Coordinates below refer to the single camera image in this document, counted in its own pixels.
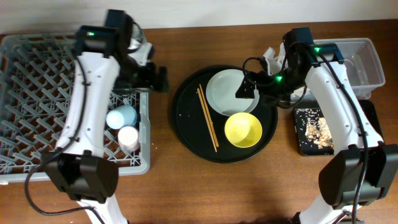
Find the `blue plastic cup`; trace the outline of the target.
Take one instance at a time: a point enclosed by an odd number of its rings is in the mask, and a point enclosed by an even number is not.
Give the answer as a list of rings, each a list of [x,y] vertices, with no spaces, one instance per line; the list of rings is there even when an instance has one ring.
[[[112,129],[121,129],[125,126],[134,126],[137,119],[137,112],[132,106],[122,105],[106,115],[106,124]]]

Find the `pink plastic cup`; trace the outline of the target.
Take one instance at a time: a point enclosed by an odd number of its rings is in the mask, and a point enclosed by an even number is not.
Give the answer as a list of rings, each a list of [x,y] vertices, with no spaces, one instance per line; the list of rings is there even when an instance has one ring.
[[[139,149],[139,131],[133,126],[124,126],[118,131],[118,143],[129,152]]]

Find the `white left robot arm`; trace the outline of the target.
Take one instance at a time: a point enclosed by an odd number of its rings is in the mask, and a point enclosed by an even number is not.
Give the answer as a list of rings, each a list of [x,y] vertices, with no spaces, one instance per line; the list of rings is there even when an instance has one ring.
[[[111,93],[169,90],[167,69],[151,61],[153,46],[133,46],[135,27],[126,12],[110,9],[102,26],[81,26],[76,32],[75,79],[65,126],[55,150],[40,158],[39,167],[56,188],[93,223],[126,223],[115,194],[119,167],[103,156]]]

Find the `food scraps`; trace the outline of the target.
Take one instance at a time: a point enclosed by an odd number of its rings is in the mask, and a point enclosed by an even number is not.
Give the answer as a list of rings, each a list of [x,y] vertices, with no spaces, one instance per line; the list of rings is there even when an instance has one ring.
[[[319,149],[333,147],[331,132],[325,118],[318,118],[318,121],[309,119],[306,124],[305,136]]]

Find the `yellow bowl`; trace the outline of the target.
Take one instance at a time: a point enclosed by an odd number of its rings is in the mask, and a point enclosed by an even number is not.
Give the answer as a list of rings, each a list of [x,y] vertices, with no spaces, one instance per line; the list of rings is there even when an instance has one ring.
[[[260,141],[262,124],[250,113],[236,113],[226,120],[224,133],[235,147],[249,148]]]

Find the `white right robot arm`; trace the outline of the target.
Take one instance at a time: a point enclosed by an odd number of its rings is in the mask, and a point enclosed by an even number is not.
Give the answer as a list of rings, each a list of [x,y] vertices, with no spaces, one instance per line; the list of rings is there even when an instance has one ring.
[[[334,158],[320,171],[320,194],[293,223],[338,223],[344,217],[357,221],[361,207],[384,198],[397,173],[397,145],[386,144],[367,119],[350,85],[337,41],[314,40],[307,27],[283,36],[284,58],[277,71],[259,59],[262,70],[244,70],[236,92],[252,98],[254,90],[285,108],[284,98],[302,88],[314,95],[331,132]]]

